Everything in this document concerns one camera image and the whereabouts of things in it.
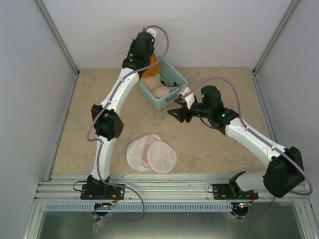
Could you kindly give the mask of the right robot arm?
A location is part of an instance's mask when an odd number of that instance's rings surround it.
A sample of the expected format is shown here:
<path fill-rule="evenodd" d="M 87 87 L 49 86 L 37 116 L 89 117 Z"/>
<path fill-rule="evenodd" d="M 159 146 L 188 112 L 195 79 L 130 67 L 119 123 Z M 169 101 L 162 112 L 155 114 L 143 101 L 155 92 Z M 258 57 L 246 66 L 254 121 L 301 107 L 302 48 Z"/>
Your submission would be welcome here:
<path fill-rule="evenodd" d="M 193 94 L 187 96 L 189 92 L 189 88 L 184 89 L 182 96 L 185 99 L 175 100 L 181 107 L 169 110 L 169 115 L 179 122 L 190 122 L 193 117 L 206 119 L 209 128 L 236 140 L 266 166 L 264 172 L 243 171 L 233 176 L 228 187 L 231 197 L 240 199 L 248 191 L 267 190 L 282 198 L 304 181 L 302 156 L 297 148 L 279 145 L 249 127 L 237 112 L 224 107 L 220 91 L 215 86 L 201 89 L 200 103 Z"/>

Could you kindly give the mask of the peach beige bra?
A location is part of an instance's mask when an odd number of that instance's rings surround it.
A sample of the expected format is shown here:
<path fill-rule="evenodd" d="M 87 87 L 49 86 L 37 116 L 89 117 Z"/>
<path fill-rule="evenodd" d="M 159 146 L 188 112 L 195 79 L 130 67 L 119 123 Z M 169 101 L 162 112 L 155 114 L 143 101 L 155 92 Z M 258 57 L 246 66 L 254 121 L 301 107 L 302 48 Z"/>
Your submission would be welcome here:
<path fill-rule="evenodd" d="M 142 77 L 140 80 L 144 86 L 153 94 L 155 98 L 161 98 L 169 94 L 178 87 L 166 87 L 160 82 L 160 74 L 154 76 Z"/>

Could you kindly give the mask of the white mesh laundry bag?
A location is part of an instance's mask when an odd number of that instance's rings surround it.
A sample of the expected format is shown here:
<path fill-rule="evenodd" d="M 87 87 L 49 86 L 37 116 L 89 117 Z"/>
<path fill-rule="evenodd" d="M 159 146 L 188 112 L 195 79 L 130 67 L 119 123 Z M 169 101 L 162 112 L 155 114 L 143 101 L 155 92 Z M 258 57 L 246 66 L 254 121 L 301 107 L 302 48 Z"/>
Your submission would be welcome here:
<path fill-rule="evenodd" d="M 169 174 L 177 165 L 177 154 L 159 134 L 148 134 L 133 141 L 126 153 L 128 165 L 135 171 Z"/>

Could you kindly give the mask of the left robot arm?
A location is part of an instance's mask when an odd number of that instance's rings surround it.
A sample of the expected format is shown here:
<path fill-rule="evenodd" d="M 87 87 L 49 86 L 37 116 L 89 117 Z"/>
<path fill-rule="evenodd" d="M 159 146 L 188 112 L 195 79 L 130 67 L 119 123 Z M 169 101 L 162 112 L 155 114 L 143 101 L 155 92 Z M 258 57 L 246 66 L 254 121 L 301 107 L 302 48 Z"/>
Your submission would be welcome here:
<path fill-rule="evenodd" d="M 108 185 L 110 162 L 116 139 L 121 135 L 124 124 L 120 119 L 121 107 L 133 86 L 142 74 L 154 64 L 156 31 L 152 28 L 138 33 L 132 41 L 127 57 L 122 63 L 120 75 L 108 96 L 91 108 L 92 125 L 95 130 L 97 152 L 94 167 L 82 186 L 81 199 L 110 199 L 114 186 Z"/>

